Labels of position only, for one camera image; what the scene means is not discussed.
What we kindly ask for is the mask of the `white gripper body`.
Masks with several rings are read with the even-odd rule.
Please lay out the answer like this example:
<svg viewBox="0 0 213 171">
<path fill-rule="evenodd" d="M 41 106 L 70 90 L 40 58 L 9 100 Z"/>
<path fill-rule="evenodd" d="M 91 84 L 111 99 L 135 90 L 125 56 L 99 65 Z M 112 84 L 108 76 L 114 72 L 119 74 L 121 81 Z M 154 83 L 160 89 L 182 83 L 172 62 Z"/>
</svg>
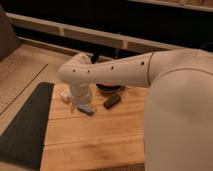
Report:
<svg viewBox="0 0 213 171">
<path fill-rule="evenodd" d="M 88 84 L 70 85 L 70 98 L 75 106 L 89 104 L 92 101 L 92 92 Z"/>
</svg>

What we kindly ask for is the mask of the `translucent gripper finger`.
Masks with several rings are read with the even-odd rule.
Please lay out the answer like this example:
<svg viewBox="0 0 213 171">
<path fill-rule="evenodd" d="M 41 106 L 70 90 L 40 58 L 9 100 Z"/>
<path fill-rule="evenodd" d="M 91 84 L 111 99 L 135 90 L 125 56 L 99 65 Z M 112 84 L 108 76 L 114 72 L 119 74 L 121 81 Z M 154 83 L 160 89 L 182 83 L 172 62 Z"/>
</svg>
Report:
<svg viewBox="0 0 213 171">
<path fill-rule="evenodd" d="M 73 113 L 75 110 L 75 105 L 71 102 L 70 103 L 70 112 Z"/>
</svg>

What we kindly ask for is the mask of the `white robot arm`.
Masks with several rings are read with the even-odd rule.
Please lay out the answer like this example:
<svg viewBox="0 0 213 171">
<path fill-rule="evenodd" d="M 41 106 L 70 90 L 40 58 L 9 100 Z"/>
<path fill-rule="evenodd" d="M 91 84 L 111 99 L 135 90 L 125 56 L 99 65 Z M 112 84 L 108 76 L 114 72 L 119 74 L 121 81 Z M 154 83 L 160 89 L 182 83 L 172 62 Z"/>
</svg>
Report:
<svg viewBox="0 0 213 171">
<path fill-rule="evenodd" d="M 213 171 L 213 53 L 178 49 L 97 64 L 78 54 L 59 78 L 75 105 L 90 101 L 91 83 L 146 87 L 145 170 Z"/>
</svg>

